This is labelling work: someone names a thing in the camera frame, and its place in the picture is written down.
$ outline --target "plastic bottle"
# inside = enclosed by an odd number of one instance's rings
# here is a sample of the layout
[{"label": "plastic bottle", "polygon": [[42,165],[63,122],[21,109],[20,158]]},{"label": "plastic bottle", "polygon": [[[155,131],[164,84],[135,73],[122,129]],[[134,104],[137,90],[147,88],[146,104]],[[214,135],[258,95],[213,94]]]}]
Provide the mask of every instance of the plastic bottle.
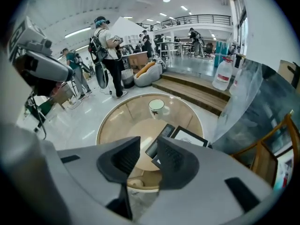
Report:
[{"label": "plastic bottle", "polygon": [[223,59],[217,68],[214,81],[212,82],[212,85],[221,91],[225,91],[228,88],[230,78],[233,75],[232,60],[226,57],[223,57]]},{"label": "plastic bottle", "polygon": [[235,76],[234,82],[233,82],[233,84],[231,85],[231,87],[229,89],[229,92],[230,92],[231,95],[234,94],[236,86],[238,85],[238,80],[239,80],[241,72],[242,72],[242,69],[238,70],[238,72],[237,72],[237,74]]}]

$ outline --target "white t-shirt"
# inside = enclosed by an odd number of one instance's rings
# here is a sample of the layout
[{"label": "white t-shirt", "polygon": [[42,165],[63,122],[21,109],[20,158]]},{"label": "white t-shirt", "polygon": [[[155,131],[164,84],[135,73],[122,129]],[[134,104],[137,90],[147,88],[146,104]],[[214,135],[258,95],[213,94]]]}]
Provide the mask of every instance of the white t-shirt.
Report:
[{"label": "white t-shirt", "polygon": [[98,38],[101,45],[108,50],[108,55],[105,59],[111,59],[111,60],[118,59],[116,50],[114,48],[109,48],[106,42],[107,40],[112,39],[114,37],[112,33],[109,30],[99,28],[95,31],[94,36],[96,36],[98,32],[99,32]]}]

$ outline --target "wooden chair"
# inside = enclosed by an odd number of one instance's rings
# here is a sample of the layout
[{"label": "wooden chair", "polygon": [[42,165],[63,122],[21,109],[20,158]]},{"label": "wooden chair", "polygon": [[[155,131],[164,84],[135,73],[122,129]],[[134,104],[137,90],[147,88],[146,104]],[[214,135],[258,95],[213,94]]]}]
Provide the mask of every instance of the wooden chair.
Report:
[{"label": "wooden chair", "polygon": [[249,169],[256,173],[258,176],[263,178],[271,186],[274,186],[277,167],[278,167],[278,156],[275,156],[265,144],[265,141],[271,138],[279,129],[287,127],[287,131],[292,141],[293,150],[293,163],[297,164],[300,160],[300,134],[291,119],[293,111],[287,114],[284,119],[265,137],[258,140],[249,147],[232,154],[231,156],[240,161],[240,156],[243,156],[246,152],[255,152],[255,157]]}]

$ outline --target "bean bag chair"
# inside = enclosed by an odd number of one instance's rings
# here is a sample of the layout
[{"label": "bean bag chair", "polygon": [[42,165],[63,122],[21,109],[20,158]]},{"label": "bean bag chair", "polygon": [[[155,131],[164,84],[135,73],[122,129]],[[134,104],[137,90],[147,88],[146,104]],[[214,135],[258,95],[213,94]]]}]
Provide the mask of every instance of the bean bag chair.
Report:
[{"label": "bean bag chair", "polygon": [[163,68],[160,63],[152,65],[147,72],[142,73],[137,77],[137,74],[134,76],[134,82],[138,87],[145,87],[151,85],[154,81],[160,79],[160,75],[163,73]]}]

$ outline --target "backpack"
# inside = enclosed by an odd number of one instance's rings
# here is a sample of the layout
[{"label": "backpack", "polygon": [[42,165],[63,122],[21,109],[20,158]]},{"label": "backpack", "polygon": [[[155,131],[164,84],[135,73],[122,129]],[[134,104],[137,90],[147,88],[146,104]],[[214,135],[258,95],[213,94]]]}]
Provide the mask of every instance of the backpack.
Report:
[{"label": "backpack", "polygon": [[100,31],[97,33],[97,35],[90,37],[90,43],[88,47],[88,51],[95,65],[102,62],[102,60],[108,55],[108,51],[101,45],[99,41],[98,36]]}]

